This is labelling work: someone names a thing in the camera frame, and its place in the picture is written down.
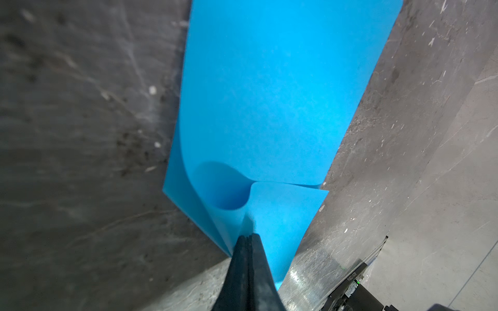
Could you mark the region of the blue square paper sheet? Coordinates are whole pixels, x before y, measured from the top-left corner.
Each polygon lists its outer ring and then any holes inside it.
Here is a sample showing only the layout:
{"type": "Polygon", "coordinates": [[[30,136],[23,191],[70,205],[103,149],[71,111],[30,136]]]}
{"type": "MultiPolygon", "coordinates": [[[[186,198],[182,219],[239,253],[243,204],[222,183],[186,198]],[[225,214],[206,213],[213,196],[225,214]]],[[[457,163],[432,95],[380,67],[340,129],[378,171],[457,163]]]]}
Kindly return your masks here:
{"type": "Polygon", "coordinates": [[[193,1],[163,191],[227,255],[258,234],[276,286],[401,1],[193,1]]]}

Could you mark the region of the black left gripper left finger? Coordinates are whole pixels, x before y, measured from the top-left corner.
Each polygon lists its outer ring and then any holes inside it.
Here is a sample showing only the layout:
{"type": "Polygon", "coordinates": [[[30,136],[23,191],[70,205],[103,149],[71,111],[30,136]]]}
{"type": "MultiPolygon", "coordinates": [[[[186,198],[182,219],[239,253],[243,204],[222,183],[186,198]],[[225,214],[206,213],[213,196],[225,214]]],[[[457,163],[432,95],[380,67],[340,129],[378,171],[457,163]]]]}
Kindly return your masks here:
{"type": "Polygon", "coordinates": [[[212,308],[218,311],[244,311],[248,307],[249,252],[247,238],[240,236],[233,250],[223,287],[212,308]]]}

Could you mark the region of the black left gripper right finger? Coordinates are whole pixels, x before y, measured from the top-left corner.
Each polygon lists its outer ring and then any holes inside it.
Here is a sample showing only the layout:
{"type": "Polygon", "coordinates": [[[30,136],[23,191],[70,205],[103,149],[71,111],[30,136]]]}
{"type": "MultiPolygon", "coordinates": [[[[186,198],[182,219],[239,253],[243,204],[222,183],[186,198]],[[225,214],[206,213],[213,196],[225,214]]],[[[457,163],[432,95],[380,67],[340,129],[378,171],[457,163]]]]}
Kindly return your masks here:
{"type": "Polygon", "coordinates": [[[276,290],[267,256],[258,234],[248,238],[248,309],[286,311],[276,290]]]}

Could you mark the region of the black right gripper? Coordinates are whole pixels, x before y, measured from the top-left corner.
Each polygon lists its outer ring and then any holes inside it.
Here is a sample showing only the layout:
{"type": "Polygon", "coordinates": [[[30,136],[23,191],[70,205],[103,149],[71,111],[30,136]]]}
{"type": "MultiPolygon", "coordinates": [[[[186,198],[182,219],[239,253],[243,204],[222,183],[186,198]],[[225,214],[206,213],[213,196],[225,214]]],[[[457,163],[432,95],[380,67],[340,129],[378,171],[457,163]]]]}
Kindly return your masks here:
{"type": "Polygon", "coordinates": [[[398,309],[393,305],[385,305],[380,302],[368,289],[362,285],[365,273],[370,265],[377,259],[383,246],[388,240],[384,238],[382,243],[365,259],[360,260],[354,270],[336,286],[326,297],[321,311],[350,310],[350,311],[383,311],[398,309]]]}

